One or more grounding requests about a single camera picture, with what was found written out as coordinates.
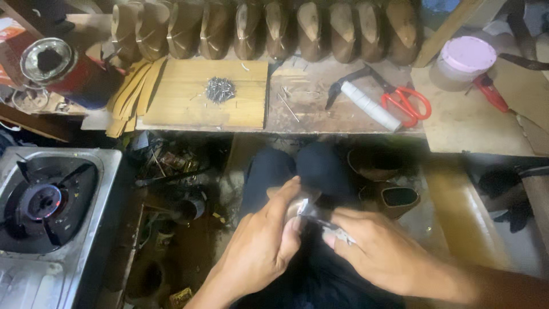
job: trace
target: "red can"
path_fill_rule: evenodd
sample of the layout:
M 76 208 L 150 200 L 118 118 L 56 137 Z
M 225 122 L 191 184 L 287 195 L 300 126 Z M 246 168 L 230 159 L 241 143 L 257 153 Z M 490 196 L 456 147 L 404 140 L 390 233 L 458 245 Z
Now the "red can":
M 88 109 L 104 107 L 122 81 L 114 68 L 105 69 L 65 41 L 36 41 L 21 56 L 21 71 L 33 82 Z

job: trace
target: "row of shoe lasts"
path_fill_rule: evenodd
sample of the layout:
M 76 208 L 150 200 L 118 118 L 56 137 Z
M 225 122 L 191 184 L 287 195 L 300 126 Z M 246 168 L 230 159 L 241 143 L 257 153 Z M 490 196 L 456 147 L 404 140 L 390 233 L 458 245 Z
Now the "row of shoe lasts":
M 128 2 L 114 5 L 111 31 L 119 57 L 128 62 L 141 56 L 154 61 L 168 51 L 185 59 L 197 49 L 206 59 L 222 59 L 231 41 L 242 60 L 260 56 L 262 45 L 275 60 L 291 56 L 296 45 L 309 62 L 319 61 L 330 49 L 342 63 L 356 56 L 368 62 L 387 56 L 397 65 L 409 65 L 417 56 L 417 15 L 407 0 L 390 0 L 383 8 L 367 1 L 336 2 L 327 14 L 307 2 L 295 16 L 292 11 L 278 1 L 263 5 L 248 0 L 236 12 L 229 2 Z M 329 31 L 323 31 L 328 22 Z

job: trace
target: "scissors handle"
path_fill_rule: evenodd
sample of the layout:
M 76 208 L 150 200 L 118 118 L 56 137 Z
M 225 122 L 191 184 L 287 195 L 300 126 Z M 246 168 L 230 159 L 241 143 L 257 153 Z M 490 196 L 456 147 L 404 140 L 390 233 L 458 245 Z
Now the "scissors handle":
M 399 95 L 402 102 L 404 103 L 404 106 L 412 113 L 414 116 L 416 116 L 419 120 L 425 120 L 431 116 L 431 103 L 427 98 L 425 98 L 421 93 L 413 90 L 408 89 L 406 87 L 397 87 L 395 92 Z M 410 104 L 410 101 L 408 100 L 409 96 L 415 96 L 417 97 L 423 105 L 425 105 L 425 115 L 421 115 L 419 111 L 415 110 L 414 107 Z
M 408 118 L 410 118 L 410 121 L 402 122 L 402 126 L 411 128 L 417 124 L 417 117 L 414 114 L 410 113 L 410 111 L 406 107 L 404 107 L 400 102 L 397 102 L 396 100 L 394 100 L 391 97 L 391 95 L 388 93 L 385 93 L 384 95 L 381 96 L 381 107 L 383 107 L 384 109 L 387 109 L 387 100 L 389 100 L 391 103 L 397 106 L 403 113 L 405 113 L 408 116 Z

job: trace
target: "knee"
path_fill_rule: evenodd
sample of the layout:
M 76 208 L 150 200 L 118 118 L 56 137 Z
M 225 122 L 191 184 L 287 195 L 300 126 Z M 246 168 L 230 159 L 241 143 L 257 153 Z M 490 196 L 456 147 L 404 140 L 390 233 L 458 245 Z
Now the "knee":
M 314 142 L 299 151 L 297 161 L 329 162 L 335 158 L 337 155 L 332 145 L 325 142 Z
M 266 147 L 257 152 L 253 159 L 253 163 L 269 163 L 276 164 L 292 162 L 293 159 L 289 154 L 281 150 Z

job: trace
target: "pink lid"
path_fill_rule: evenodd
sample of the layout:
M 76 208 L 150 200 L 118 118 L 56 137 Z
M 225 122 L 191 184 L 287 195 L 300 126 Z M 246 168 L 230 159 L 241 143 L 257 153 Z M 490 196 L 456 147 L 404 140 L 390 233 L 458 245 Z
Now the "pink lid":
M 448 65 L 466 73 L 487 70 L 497 58 L 496 51 L 490 44 L 472 36 L 449 40 L 440 54 Z

